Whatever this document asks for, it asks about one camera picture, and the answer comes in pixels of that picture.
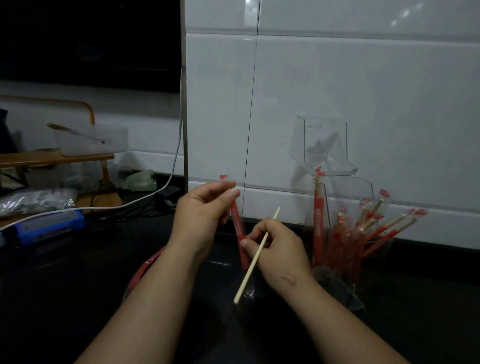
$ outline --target black microwave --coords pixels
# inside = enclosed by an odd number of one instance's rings
[[[178,92],[180,0],[3,0],[0,79]]]

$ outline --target clear plastic bag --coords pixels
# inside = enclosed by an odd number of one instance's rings
[[[0,198],[0,218],[74,207],[76,199],[72,188],[19,190]]]

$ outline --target white ceramic tile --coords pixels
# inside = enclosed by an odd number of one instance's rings
[[[302,192],[297,115],[348,122],[358,176],[401,204],[480,211],[480,47],[258,36],[246,186]]]
[[[245,180],[255,37],[187,35],[189,178]]]
[[[262,0],[258,34],[478,39],[479,18],[476,0]]]
[[[282,222],[303,224],[308,206],[307,194],[245,188],[243,215],[263,219],[272,216],[281,206],[278,219]],[[398,216],[412,206],[390,205],[385,221]],[[469,249],[480,249],[480,214],[431,209],[416,225],[398,235],[398,238],[426,243],[445,244]]]
[[[187,33],[257,34],[260,0],[185,0]]]

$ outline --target green glass object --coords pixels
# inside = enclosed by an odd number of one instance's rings
[[[143,170],[128,176],[127,188],[130,191],[155,191],[155,173],[153,170]]]

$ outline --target fingernail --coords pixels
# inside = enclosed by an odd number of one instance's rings
[[[237,197],[237,191],[238,190],[235,188],[230,188],[229,190],[227,190],[227,196],[232,198]]]

